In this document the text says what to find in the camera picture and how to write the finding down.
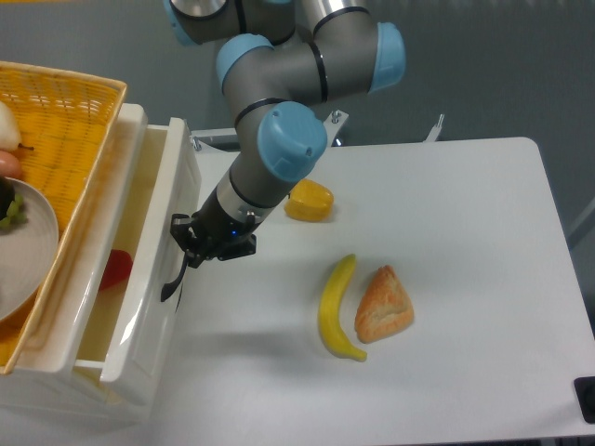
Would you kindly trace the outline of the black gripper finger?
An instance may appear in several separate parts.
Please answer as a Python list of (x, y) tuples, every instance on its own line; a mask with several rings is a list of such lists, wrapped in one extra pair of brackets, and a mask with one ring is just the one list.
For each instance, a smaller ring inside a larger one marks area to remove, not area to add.
[(216, 256), (216, 246), (213, 244), (195, 244), (185, 250), (187, 266), (198, 269), (205, 261)]
[(184, 253), (196, 253), (196, 235), (194, 234), (196, 219), (185, 214), (173, 214), (170, 220), (170, 234)]

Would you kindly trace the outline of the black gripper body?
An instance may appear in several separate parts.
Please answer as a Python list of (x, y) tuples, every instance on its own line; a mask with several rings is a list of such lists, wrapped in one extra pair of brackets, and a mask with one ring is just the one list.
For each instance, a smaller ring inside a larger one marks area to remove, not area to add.
[(217, 192), (213, 190), (201, 209), (192, 215), (192, 231), (195, 240), (192, 251), (197, 261), (218, 259), (231, 260), (253, 255), (257, 248), (257, 228), (254, 215), (249, 214), (245, 221), (231, 217), (219, 203)]

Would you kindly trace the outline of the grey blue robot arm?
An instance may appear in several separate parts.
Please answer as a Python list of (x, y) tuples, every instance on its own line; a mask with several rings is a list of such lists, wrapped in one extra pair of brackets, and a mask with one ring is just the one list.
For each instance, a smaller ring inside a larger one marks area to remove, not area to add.
[(191, 268), (252, 255), (256, 228), (324, 152), (313, 107), (396, 85), (403, 38), (362, 1), (167, 1), (165, 10), (182, 43), (222, 41), (219, 88), (241, 146), (202, 208), (173, 218), (172, 235)]

